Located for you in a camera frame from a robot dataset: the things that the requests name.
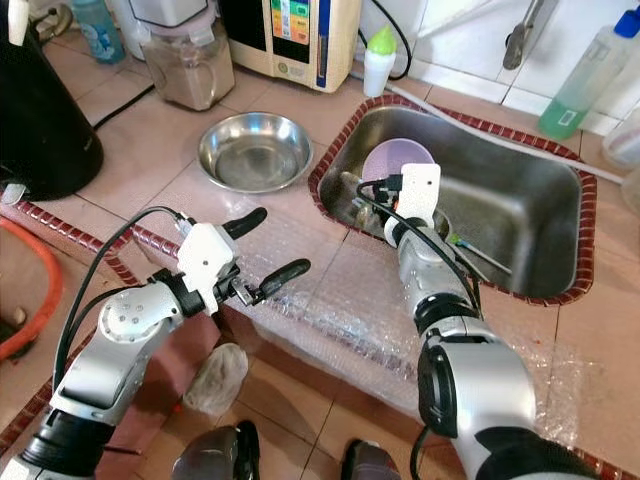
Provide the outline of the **grey rag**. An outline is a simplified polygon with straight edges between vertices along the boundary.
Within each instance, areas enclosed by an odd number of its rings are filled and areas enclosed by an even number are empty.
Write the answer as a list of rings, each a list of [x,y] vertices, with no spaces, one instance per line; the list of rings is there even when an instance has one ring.
[[[221,344],[212,349],[183,394],[183,406],[210,416],[224,415],[236,401],[248,372],[247,353],[236,343]]]

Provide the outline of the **small blue plastic bottle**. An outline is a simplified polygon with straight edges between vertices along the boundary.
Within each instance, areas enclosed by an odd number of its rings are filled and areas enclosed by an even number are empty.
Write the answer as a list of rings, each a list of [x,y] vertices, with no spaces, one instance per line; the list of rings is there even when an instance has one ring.
[[[97,63],[114,65],[124,59],[122,37],[105,0],[67,0],[90,55]]]

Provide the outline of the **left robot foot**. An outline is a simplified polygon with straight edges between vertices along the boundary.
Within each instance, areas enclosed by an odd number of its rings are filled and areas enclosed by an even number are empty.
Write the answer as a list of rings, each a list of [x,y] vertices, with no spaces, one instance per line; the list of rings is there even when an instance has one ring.
[[[220,426],[179,454],[170,480],[260,480],[259,431],[253,422]]]

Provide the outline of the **clear plastic container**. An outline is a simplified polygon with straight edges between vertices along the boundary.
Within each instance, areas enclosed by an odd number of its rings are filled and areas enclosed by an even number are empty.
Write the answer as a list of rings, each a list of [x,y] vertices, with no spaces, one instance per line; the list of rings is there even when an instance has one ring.
[[[605,134],[602,151],[605,159],[618,169],[630,172],[640,168],[640,106]]]

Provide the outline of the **white bottle with green cap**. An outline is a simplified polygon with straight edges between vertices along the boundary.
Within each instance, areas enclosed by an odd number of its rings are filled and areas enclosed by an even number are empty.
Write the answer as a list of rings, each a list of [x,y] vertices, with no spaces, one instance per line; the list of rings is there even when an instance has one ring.
[[[396,64],[398,42],[390,26],[383,26],[367,41],[364,54],[364,93],[370,99],[381,95]]]

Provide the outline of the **purple plastic bowl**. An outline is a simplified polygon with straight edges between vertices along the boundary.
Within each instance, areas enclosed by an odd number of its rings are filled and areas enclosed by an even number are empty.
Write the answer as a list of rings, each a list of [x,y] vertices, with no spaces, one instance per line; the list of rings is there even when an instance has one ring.
[[[435,164],[428,148],[407,138],[393,138],[379,143],[366,156],[360,182],[383,180],[390,175],[401,174],[403,165]]]

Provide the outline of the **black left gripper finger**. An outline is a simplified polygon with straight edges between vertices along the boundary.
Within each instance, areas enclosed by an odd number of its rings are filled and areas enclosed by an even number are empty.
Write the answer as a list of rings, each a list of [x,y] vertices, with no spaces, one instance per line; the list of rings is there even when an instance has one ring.
[[[312,264],[308,259],[296,259],[265,276],[259,284],[259,301],[269,300],[282,291],[285,284],[302,276],[310,270]]]
[[[242,218],[225,221],[221,224],[221,229],[232,239],[239,239],[247,236],[253,229],[259,227],[268,218],[268,210],[265,207],[256,207]]]

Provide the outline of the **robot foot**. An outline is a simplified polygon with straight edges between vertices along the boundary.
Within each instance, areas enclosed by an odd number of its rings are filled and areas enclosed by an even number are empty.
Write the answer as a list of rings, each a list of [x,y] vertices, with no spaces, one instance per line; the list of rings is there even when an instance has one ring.
[[[179,454],[170,480],[260,480],[259,431],[253,422],[220,426]]]
[[[374,443],[355,439],[347,445],[340,480],[403,480],[392,456]]]

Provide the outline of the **maroon hanging cloth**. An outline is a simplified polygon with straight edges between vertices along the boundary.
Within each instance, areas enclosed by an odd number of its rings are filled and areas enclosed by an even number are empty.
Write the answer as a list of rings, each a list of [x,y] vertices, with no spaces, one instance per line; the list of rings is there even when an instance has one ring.
[[[215,321],[198,315],[174,330],[163,347],[157,349],[148,362],[142,387],[134,396],[129,419],[120,429],[134,451],[146,451],[166,419],[175,412],[180,397],[191,387],[219,338]]]

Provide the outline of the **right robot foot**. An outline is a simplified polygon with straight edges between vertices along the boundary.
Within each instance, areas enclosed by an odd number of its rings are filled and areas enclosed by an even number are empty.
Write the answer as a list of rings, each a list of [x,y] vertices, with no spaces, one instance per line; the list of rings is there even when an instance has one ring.
[[[347,445],[340,480],[403,480],[392,456],[374,443],[355,439]]]

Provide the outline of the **clear bubble wrap sheet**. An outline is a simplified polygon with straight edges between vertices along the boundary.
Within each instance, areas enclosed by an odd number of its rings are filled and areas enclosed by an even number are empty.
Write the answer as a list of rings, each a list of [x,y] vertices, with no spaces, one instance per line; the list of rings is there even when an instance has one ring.
[[[396,252],[387,243],[321,219],[314,206],[294,195],[200,189],[160,193],[152,204],[200,221],[225,221],[266,207],[268,220],[238,243],[243,274],[259,282],[284,262],[307,259],[312,266],[282,293],[244,308],[250,332],[380,403],[389,415],[388,429],[417,433],[421,340]],[[489,285],[480,293],[486,323],[531,372],[535,429],[554,442],[579,445],[586,433],[582,401],[595,367],[576,349],[556,342],[558,308],[516,300]]]

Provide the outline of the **orange plastic basin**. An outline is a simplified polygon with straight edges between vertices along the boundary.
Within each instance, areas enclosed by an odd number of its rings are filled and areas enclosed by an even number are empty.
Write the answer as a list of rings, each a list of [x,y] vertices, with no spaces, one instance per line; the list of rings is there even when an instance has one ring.
[[[22,225],[18,225],[6,218],[0,219],[0,227],[19,238],[23,243],[26,243],[36,253],[38,259],[44,264],[47,278],[47,291],[44,302],[41,303],[36,314],[24,324],[23,328],[20,328],[17,333],[10,335],[8,339],[0,344],[1,358],[9,358],[17,355],[23,347],[31,346],[37,339],[38,334],[49,323],[50,317],[55,314],[56,308],[61,302],[61,296],[63,296],[63,285],[61,285],[63,283],[63,273],[61,273],[60,262],[55,259],[54,253],[35,234],[28,232]]]

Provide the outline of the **white blender with glass jar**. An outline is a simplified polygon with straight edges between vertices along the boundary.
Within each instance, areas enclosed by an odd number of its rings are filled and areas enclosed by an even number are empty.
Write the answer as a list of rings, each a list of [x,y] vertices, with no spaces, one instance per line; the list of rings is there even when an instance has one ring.
[[[236,86],[216,0],[129,0],[148,73],[163,100],[206,111]]]

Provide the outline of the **metal faucet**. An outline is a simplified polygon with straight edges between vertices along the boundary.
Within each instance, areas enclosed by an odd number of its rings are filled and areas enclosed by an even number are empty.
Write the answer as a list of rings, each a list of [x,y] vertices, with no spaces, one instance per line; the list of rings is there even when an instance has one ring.
[[[506,51],[502,59],[504,70],[521,68],[559,3],[561,0],[527,1],[526,12],[506,37]]]

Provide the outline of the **green dish soap bottle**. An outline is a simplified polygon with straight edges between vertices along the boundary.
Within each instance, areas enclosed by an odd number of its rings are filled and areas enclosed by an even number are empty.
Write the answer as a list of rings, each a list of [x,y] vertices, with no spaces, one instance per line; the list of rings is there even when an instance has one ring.
[[[636,51],[640,51],[640,6],[626,10],[612,27],[602,27],[595,33],[541,113],[539,131],[553,140],[570,137]]]

